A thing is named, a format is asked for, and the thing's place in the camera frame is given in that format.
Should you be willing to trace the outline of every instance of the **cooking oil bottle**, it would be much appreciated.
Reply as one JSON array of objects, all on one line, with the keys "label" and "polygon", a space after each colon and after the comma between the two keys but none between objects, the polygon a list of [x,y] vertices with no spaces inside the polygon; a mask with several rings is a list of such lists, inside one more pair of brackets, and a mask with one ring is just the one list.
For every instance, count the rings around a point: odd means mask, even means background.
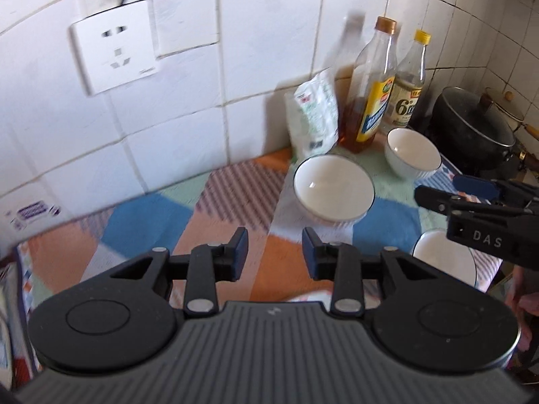
[{"label": "cooking oil bottle", "polygon": [[397,71],[396,28],[396,21],[379,16],[373,39],[354,64],[339,139],[341,146],[354,153],[372,144],[387,107]]},{"label": "cooking oil bottle", "polygon": [[408,125],[425,84],[425,51],[430,40],[427,32],[417,30],[410,51],[397,67],[389,105],[380,124],[382,133]]}]

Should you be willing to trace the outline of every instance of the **white bowl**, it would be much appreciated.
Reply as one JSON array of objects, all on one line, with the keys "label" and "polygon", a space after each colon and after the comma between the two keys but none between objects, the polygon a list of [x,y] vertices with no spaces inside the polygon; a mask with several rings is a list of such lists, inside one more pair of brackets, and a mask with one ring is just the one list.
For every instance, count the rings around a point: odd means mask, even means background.
[{"label": "white bowl", "polygon": [[374,185],[363,168],[338,155],[307,159],[296,170],[294,191],[310,213],[342,223],[359,220],[374,202]]},{"label": "white bowl", "polygon": [[424,233],[414,246],[412,255],[472,287],[475,286],[477,270],[470,249],[448,240],[445,229],[432,229]]},{"label": "white bowl", "polygon": [[411,129],[397,128],[387,134],[385,159],[403,179],[425,179],[441,166],[440,152],[431,141]]}]

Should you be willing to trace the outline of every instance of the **black pot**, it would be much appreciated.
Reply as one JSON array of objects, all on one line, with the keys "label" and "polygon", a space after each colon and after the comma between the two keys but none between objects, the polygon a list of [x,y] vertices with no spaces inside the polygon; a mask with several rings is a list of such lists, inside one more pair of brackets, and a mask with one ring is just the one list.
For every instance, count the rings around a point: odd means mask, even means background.
[{"label": "black pot", "polygon": [[515,137],[502,115],[460,88],[445,88],[432,110],[430,127],[444,146],[479,170],[493,170],[509,155]]}]

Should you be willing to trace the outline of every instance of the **patchwork tablecloth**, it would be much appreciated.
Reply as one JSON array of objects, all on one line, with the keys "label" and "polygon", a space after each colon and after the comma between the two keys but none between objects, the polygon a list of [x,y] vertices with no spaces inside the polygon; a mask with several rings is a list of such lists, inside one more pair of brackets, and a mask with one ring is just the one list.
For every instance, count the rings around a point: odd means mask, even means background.
[{"label": "patchwork tablecloth", "polygon": [[[390,170],[380,140],[360,155],[340,148],[333,151],[361,164],[375,184],[375,203],[356,224],[330,226],[308,216],[294,196],[294,167],[290,167],[290,151],[285,150],[196,176],[19,244],[10,258],[10,266],[19,275],[20,302],[14,309],[20,315],[17,332],[24,332],[25,319],[40,302],[81,280],[153,247],[185,254],[201,243],[227,242],[238,226],[249,230],[249,255],[238,282],[217,284],[221,304],[282,301],[331,290],[331,282],[309,279],[300,244],[305,226],[313,226],[323,241],[352,243],[369,254],[384,245],[411,251],[422,232],[446,227],[443,216],[417,207],[413,190],[426,184],[456,192],[450,165],[412,184]],[[500,261],[480,252],[474,258],[476,287],[486,290]],[[182,282],[175,282],[173,306],[181,305],[182,288]],[[373,284],[367,284],[366,291],[376,296]],[[33,375],[36,366],[28,340],[15,339],[22,347],[15,356],[24,362],[18,363],[28,368],[20,383]]]}]

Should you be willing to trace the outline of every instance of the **circular pad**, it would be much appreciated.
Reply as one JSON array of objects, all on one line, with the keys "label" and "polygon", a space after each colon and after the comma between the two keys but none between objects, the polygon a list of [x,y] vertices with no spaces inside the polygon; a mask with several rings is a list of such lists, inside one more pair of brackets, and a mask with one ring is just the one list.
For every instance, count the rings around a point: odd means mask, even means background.
[{"label": "circular pad", "polygon": [[399,287],[376,309],[373,325],[380,343],[402,362],[439,373],[502,366],[519,337],[508,307],[440,279]]},{"label": "circular pad", "polygon": [[44,301],[28,331],[39,360],[55,370],[103,373],[139,364],[171,340],[172,308],[137,280],[88,280]]}]

